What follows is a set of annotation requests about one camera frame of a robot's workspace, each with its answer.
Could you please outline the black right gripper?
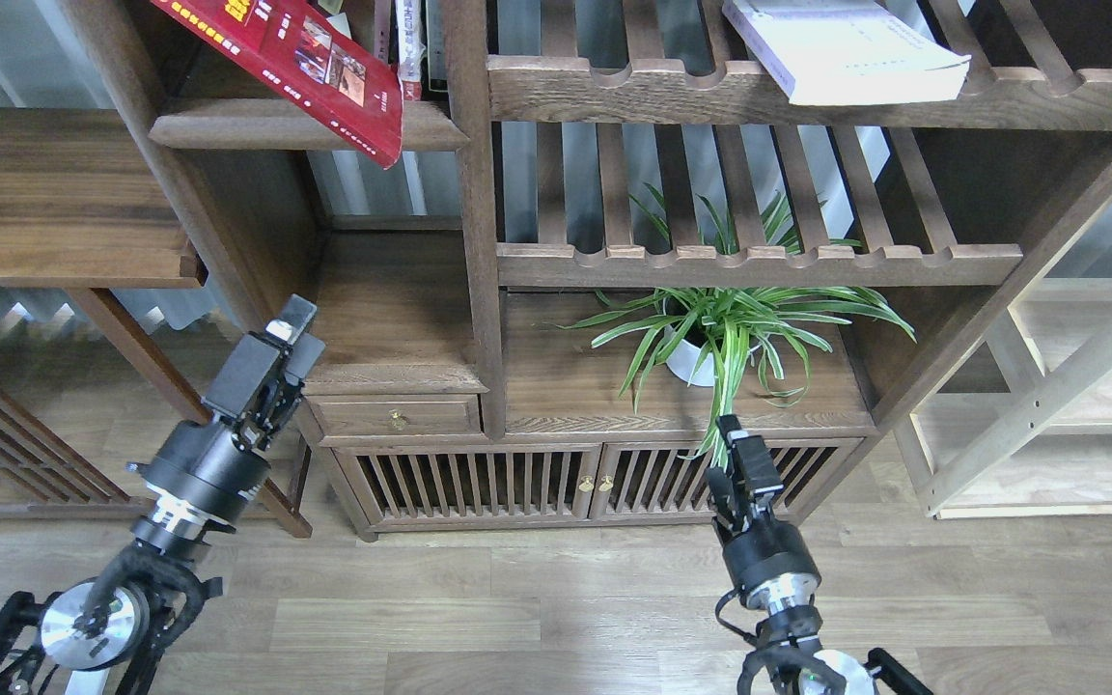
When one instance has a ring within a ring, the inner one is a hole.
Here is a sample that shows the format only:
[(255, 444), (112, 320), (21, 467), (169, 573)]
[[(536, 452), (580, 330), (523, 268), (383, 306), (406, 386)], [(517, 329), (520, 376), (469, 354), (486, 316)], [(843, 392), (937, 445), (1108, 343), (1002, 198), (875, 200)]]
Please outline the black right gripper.
[(737, 415), (716, 418), (728, 461), (707, 471), (716, 537), (742, 607), (790, 610), (811, 604), (820, 570), (800, 532), (778, 518), (784, 492), (770, 448), (751, 435)]

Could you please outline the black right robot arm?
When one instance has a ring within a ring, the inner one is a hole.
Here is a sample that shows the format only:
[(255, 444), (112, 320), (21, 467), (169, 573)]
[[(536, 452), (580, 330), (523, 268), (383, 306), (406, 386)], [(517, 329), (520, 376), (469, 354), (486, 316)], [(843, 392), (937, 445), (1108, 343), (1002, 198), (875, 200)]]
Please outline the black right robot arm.
[(716, 421), (729, 461), (706, 474), (714, 529), (733, 588), (715, 610), (738, 598), (746, 610), (764, 610), (753, 633), (723, 620), (751, 647), (737, 679), (738, 694), (753, 692), (766, 674), (777, 694), (876, 694), (878, 681), (896, 694), (929, 694), (887, 651), (868, 651), (856, 661), (821, 645), (822, 619), (815, 606), (820, 569), (797, 527), (777, 518), (773, 502), (784, 489), (768, 446), (751, 435), (736, 415)]

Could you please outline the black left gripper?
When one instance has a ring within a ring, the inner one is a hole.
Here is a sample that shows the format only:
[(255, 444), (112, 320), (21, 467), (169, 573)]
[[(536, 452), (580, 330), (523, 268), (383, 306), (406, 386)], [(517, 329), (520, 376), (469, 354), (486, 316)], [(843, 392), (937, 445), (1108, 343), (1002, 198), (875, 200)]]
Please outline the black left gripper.
[(212, 421), (177, 424), (143, 466), (143, 480), (157, 493), (145, 517), (155, 528), (234, 532), (264, 492), (266, 506), (288, 532), (310, 532), (268, 480), (270, 465), (260, 453), (290, 421), (304, 379), (325, 350), (321, 339), (306, 334), (317, 312), (317, 305), (292, 294), (264, 332), (244, 336), (203, 395)]

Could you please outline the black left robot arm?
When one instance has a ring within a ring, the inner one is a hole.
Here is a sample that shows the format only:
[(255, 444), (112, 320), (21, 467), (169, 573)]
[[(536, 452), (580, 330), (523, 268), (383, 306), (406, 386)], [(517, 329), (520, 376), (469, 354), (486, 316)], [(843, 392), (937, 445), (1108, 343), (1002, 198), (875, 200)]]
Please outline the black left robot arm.
[(325, 345), (309, 332), (317, 307), (299, 295), (248, 332), (203, 395), (212, 419), (180, 421), (138, 471), (155, 493), (132, 540), (93, 579), (38, 600), (17, 590), (0, 608), (0, 694), (44, 692), (49, 661), (70, 694), (100, 694), (125, 664), (120, 694), (151, 689), (160, 658), (221, 597), (195, 567), (210, 532), (234, 533), (270, 471), (264, 450), (291, 420)]

